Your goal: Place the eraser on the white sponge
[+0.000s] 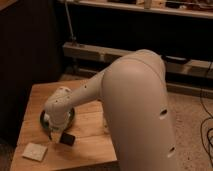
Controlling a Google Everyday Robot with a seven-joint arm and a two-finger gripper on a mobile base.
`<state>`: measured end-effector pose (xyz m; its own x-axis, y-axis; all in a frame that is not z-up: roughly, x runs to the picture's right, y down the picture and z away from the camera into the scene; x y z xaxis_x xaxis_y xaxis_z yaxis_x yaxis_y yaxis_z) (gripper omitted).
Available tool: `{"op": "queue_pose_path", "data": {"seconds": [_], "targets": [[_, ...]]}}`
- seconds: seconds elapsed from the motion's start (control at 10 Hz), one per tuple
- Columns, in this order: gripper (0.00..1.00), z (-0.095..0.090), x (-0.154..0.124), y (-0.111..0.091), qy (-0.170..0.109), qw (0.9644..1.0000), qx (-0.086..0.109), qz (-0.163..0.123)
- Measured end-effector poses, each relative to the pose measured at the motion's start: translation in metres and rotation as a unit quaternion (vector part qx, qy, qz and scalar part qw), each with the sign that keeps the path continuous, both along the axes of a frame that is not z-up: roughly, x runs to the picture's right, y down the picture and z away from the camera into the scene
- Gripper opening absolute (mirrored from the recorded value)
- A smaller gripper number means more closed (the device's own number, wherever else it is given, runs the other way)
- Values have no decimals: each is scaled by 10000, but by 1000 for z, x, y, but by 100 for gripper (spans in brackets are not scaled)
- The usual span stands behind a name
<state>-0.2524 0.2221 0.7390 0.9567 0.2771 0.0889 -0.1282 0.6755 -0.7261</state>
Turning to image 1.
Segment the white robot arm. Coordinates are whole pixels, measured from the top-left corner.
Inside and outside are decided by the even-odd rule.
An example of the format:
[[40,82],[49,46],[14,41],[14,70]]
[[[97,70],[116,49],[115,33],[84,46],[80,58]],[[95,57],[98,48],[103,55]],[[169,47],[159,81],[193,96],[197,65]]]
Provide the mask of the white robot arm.
[[44,107],[50,129],[64,131],[68,111],[96,99],[102,102],[121,171],[181,171],[160,55],[138,50],[75,90],[58,88]]

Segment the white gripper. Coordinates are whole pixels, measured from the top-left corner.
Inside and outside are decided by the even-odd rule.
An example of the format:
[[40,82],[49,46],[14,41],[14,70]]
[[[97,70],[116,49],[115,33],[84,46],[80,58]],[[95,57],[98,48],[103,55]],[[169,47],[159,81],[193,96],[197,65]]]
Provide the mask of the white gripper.
[[62,136],[62,133],[68,124],[68,118],[62,118],[61,120],[54,121],[52,117],[48,114],[44,114],[44,121],[48,124],[48,128],[50,131],[48,131],[48,137],[52,141],[52,134],[51,132],[57,132],[55,133],[55,142],[60,143],[60,139]]

